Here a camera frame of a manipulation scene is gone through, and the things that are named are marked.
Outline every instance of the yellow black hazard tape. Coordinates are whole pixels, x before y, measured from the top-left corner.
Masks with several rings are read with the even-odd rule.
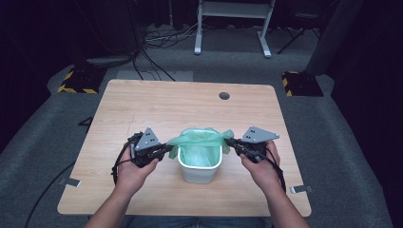
[[[106,69],[93,69],[90,72],[71,69],[65,80],[57,89],[58,92],[99,93],[99,86],[106,74]]]
[[[323,97],[315,76],[308,75],[305,72],[286,71],[282,73],[281,79],[287,97]]]

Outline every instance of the gray carpet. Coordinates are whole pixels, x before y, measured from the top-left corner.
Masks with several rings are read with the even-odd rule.
[[[312,227],[393,227],[382,188],[330,97],[333,80],[326,75],[317,77],[324,97],[285,95],[281,73],[305,68],[315,48],[316,36],[306,32],[276,55],[290,36],[284,30],[275,30],[267,36],[273,56],[266,59],[256,31],[255,28],[210,30],[203,35],[200,56],[193,54],[194,37],[169,48],[149,48],[147,53],[164,70],[184,75],[179,80],[275,88],[302,178],[315,190],[308,195],[313,213],[307,220]],[[136,63],[139,69],[159,79],[143,55]],[[78,123],[94,116],[107,82],[138,77],[133,65],[127,64],[107,71],[100,94],[57,93],[70,69],[71,66],[61,69],[49,80],[51,97],[0,156],[0,227],[24,226],[47,185],[77,159],[86,137],[86,128]],[[62,177],[68,177],[70,172],[68,169]],[[64,186],[57,183],[50,186],[32,215],[29,227],[82,227],[86,224],[87,216],[64,216],[57,212],[63,190]]]

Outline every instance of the wooden table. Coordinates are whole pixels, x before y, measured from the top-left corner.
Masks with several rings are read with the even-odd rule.
[[[228,100],[219,97],[230,95]],[[269,85],[236,85],[112,80],[106,88],[91,128],[71,173],[79,187],[67,186],[59,202],[61,214],[94,214],[112,192],[111,167],[126,139],[151,127],[162,143],[187,127],[232,129],[240,138],[254,125],[279,133],[276,140],[287,194],[308,217],[311,207],[305,192],[291,194],[302,185],[293,147],[275,90]],[[267,217],[263,193],[232,150],[211,183],[188,183],[178,158],[167,154],[132,198],[128,215]]]

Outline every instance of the person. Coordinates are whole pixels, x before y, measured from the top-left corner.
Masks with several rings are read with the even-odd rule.
[[[267,142],[267,148],[272,152],[274,160],[279,164],[280,157],[276,145],[273,141]],[[267,158],[273,160],[272,155],[267,152]],[[127,149],[122,155],[121,161],[130,159],[130,152]],[[294,227],[304,228],[310,227],[305,218],[299,213],[294,204],[290,201],[287,195],[281,188],[278,174],[273,166],[268,161],[261,161],[259,163],[253,163],[249,161],[246,156],[240,155],[242,165],[251,173],[252,179],[256,185],[263,191],[267,200],[268,210],[270,211],[274,226],[276,228],[281,227]],[[152,173],[159,161],[156,159],[149,165],[143,168],[137,167],[133,162],[122,162],[119,165],[119,178],[110,196],[96,211],[94,216],[86,224],[86,228],[91,227],[119,227],[123,221],[125,211],[127,210],[130,199],[139,191],[147,176]],[[256,219],[249,218],[198,218],[192,217],[170,217],[170,221],[165,223],[164,217],[149,217],[152,222],[160,222],[162,225],[158,227],[202,227],[195,225],[197,222],[210,222],[215,226],[206,227],[223,227],[221,224],[228,224],[228,220],[232,220],[231,225],[226,227],[258,227],[248,222],[257,222]],[[144,221],[138,221],[134,219],[135,224],[140,224],[145,227]]]

